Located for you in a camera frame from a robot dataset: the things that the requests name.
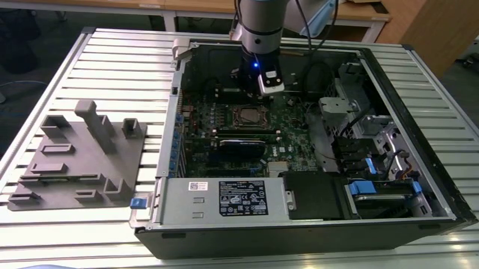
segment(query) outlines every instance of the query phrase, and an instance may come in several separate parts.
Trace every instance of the rectangular slot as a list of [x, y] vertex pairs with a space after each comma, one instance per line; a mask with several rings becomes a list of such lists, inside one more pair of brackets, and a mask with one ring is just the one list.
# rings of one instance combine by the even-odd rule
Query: rectangular slot
[[163, 239], [187, 238], [187, 233], [163, 233]]
[[142, 138], [143, 132], [136, 119], [124, 119], [122, 131], [127, 139]]
[[421, 212], [426, 215], [427, 214], [426, 206], [421, 206], [419, 209], [421, 209]]
[[103, 189], [103, 193], [107, 195], [110, 200], [115, 201], [131, 197], [132, 189], [127, 185], [124, 179], [119, 180], [119, 186], [116, 187], [116, 185], [108, 178], [106, 181], [106, 187]]
[[99, 175], [80, 175], [78, 180], [87, 185], [100, 185], [106, 183], [106, 179], [107, 179], [106, 176], [103, 174], [99, 174]]
[[42, 123], [40, 128], [50, 139], [66, 139], [60, 128], [70, 126], [67, 119], [62, 115], [50, 115]]
[[60, 164], [34, 164], [30, 170], [35, 174], [42, 173], [64, 173], [68, 170], [68, 166], [64, 163]]
[[88, 196], [94, 194], [94, 191], [76, 191], [75, 193], [79, 196]]
[[55, 144], [46, 145], [42, 147], [42, 153], [48, 154], [71, 154], [75, 152], [75, 147], [72, 144]]
[[42, 198], [35, 192], [12, 194], [8, 199], [16, 205], [34, 205], [40, 203], [40, 200]]
[[78, 189], [75, 194], [75, 199], [80, 203], [98, 202], [102, 200], [102, 195], [95, 189]]

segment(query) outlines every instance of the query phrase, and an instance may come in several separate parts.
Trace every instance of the aluminum extrusion table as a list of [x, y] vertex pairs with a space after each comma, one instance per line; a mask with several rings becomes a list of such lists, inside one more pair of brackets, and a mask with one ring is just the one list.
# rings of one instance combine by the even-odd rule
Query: aluminum extrusion table
[[[0, 268], [50, 264], [78, 268], [474, 268], [479, 265], [479, 225], [426, 237], [390, 251], [235, 259], [158, 260], [128, 225], [132, 210], [98, 208], [12, 212], [10, 194], [39, 147], [46, 115], [78, 120], [79, 99], [94, 99], [111, 121], [148, 123], [136, 192], [151, 192], [162, 143], [179, 37], [224, 40], [224, 35], [87, 29], [0, 162]], [[304, 43], [284, 39], [284, 43]], [[327, 42], [369, 47], [395, 86], [446, 169], [479, 217], [479, 130], [417, 53], [401, 45]], [[138, 218], [147, 220], [147, 210]]]

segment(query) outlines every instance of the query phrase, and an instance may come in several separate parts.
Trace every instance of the cable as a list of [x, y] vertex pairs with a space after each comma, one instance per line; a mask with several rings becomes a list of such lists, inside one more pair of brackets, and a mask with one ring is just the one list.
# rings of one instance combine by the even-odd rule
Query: cable
[[320, 151], [316, 150], [316, 145], [315, 145], [314, 143], [311, 144], [311, 146], [312, 146], [312, 148], [315, 149], [315, 151], [316, 151], [324, 158], [338, 161], [338, 159], [335, 159], [335, 158], [332, 158], [332, 157], [330, 157], [330, 156], [322, 154]]
[[296, 1], [300, 18], [303, 19], [303, 24], [304, 24], [304, 28], [306, 28], [306, 33], [307, 33], [307, 38], [308, 38], [308, 55], [310, 55], [310, 60], [311, 60], [312, 59], [312, 45], [311, 45], [310, 25], [308, 25], [308, 21], [306, 20], [306, 16], [304, 16], [303, 8], [300, 7], [299, 0], [295, 0], [295, 1]]
[[356, 117], [352, 119], [352, 121], [344, 126], [343, 130], [339, 133], [339, 136], [343, 136], [346, 131], [356, 124], [356, 122], [366, 116], [367, 112], [373, 109], [373, 104], [359, 112]]
[[390, 170], [391, 170], [391, 167], [393, 167], [393, 163], [395, 162], [395, 158], [397, 158], [398, 154], [402, 153], [402, 152], [405, 152], [405, 150], [398, 149], [395, 151], [395, 153], [393, 153], [393, 157], [391, 157], [391, 160], [389, 162], [389, 165], [386, 166], [385, 175], [382, 176], [382, 180], [387, 180], [389, 175], [390, 175]]
[[336, 4], [335, 4], [335, 14], [332, 17], [332, 22], [331, 25], [328, 27], [328, 31], [324, 34], [323, 40], [322, 42], [318, 44], [316, 48], [312, 50], [312, 55], [315, 54], [315, 52], [320, 49], [320, 47], [323, 46], [324, 42], [327, 41], [327, 39], [330, 38], [330, 34], [331, 34], [331, 30], [335, 27], [336, 24], [336, 19], [338, 19], [338, 10], [339, 10], [339, 0], [336, 0]]
[[335, 158], [332, 158], [332, 157], [330, 157], [330, 156], [322, 154], [319, 151], [318, 151], [318, 153], [319, 153], [324, 158], [338, 161], [338, 159], [335, 159]]
[[15, 84], [15, 83], [36, 83], [36, 84], [43, 84], [46, 86], [48, 86], [47, 83], [42, 82], [42, 81], [35, 81], [35, 80], [19, 80], [19, 81], [12, 81], [12, 82], [7, 82], [4, 84], [0, 85], [0, 87], [4, 87], [7, 85]]
[[235, 16], [232, 17], [230, 32], [235, 30], [235, 21], [238, 20], [238, 10], [235, 9]]
[[239, 19], [239, 22], [242, 23], [242, 8], [240, 8], [240, 4], [242, 4], [242, 0], [234, 0], [235, 1], [235, 10], [238, 12], [238, 19]]
[[331, 66], [328, 65], [328, 63], [320, 59], [314, 62], [310, 61], [310, 63], [306, 65], [306, 67], [303, 69], [303, 75], [300, 76], [300, 80], [299, 80], [299, 88], [300, 88], [300, 91], [303, 92], [303, 95], [308, 94], [308, 87], [307, 87], [308, 77], [310, 77], [310, 72], [311, 72], [314, 66], [323, 66], [328, 69], [328, 73], [331, 75], [331, 82], [335, 83], [336, 76], [335, 76], [335, 72], [334, 72]]
[[403, 180], [406, 178], [407, 174], [411, 173], [411, 171], [413, 171], [413, 164], [409, 162], [407, 158], [403, 158], [403, 160], [409, 167], [407, 167], [407, 170], [399, 176], [401, 180]]

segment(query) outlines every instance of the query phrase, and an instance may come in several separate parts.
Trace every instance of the warning label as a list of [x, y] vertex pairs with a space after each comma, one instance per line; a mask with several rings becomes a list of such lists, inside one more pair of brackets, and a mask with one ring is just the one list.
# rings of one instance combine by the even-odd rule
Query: warning label
[[219, 213], [224, 217], [268, 215], [264, 181], [220, 181]]

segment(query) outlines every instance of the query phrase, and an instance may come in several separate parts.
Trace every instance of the black cable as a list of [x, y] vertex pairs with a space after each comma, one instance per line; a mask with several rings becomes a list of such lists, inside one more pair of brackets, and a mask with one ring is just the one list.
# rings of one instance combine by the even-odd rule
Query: black cable
[[393, 157], [391, 157], [391, 160], [390, 160], [389, 165], [387, 165], [387, 167], [386, 167], [385, 175], [382, 176], [382, 180], [387, 180], [389, 175], [390, 175], [390, 170], [391, 170], [391, 167], [393, 167], [393, 163], [395, 162], [395, 158], [397, 158], [398, 154], [402, 153], [403, 151], [405, 151], [405, 150], [398, 149], [398, 150], [395, 151], [395, 153], [393, 153]]
[[303, 75], [300, 76], [300, 79], [299, 79], [299, 88], [304, 95], [307, 95], [307, 93], [308, 93], [308, 89], [307, 89], [308, 88], [307, 87], [308, 77], [310, 77], [310, 73], [311, 73], [314, 66], [323, 66], [328, 69], [328, 73], [331, 75], [331, 84], [335, 83], [335, 79], [336, 79], [335, 72], [327, 62], [324, 62], [323, 60], [316, 60], [314, 62], [310, 62], [306, 65], [306, 68], [303, 69]]
[[315, 54], [315, 52], [320, 49], [320, 47], [323, 46], [324, 42], [327, 41], [327, 39], [330, 38], [330, 34], [331, 34], [331, 31], [332, 31], [332, 28], [335, 27], [335, 24], [336, 24], [336, 19], [338, 19], [338, 10], [339, 10], [339, 0], [336, 0], [336, 4], [335, 4], [335, 14], [334, 14], [334, 17], [332, 17], [332, 22], [331, 22], [331, 25], [328, 27], [328, 31], [327, 33], [324, 34], [324, 37], [323, 37], [323, 40], [322, 42], [318, 44], [316, 48], [312, 50], [312, 56]]
[[243, 16], [242, 16], [242, 8], [240, 8], [242, 0], [234, 0], [234, 1], [235, 1], [235, 10], [238, 12], [238, 20], [242, 23], [243, 22], [243, 20], [242, 20], [242, 18], [243, 18]]
[[235, 16], [232, 17], [230, 32], [232, 32], [234, 29], [235, 29], [235, 21], [236, 21], [236, 19], [238, 19], [238, 10], [235, 11]]
[[373, 109], [373, 104], [369, 105], [366, 109], [363, 109], [356, 117], [352, 119], [352, 121], [344, 126], [343, 130], [339, 133], [339, 136], [343, 136], [346, 131], [356, 124], [356, 122], [366, 116], [367, 112]]
[[307, 33], [307, 38], [308, 38], [308, 55], [312, 56], [312, 45], [311, 45], [310, 25], [308, 25], [308, 21], [306, 20], [306, 16], [304, 16], [303, 8], [300, 7], [299, 0], [295, 0], [295, 1], [296, 1], [296, 6], [298, 6], [300, 18], [303, 19], [303, 24], [304, 24], [306, 33]]

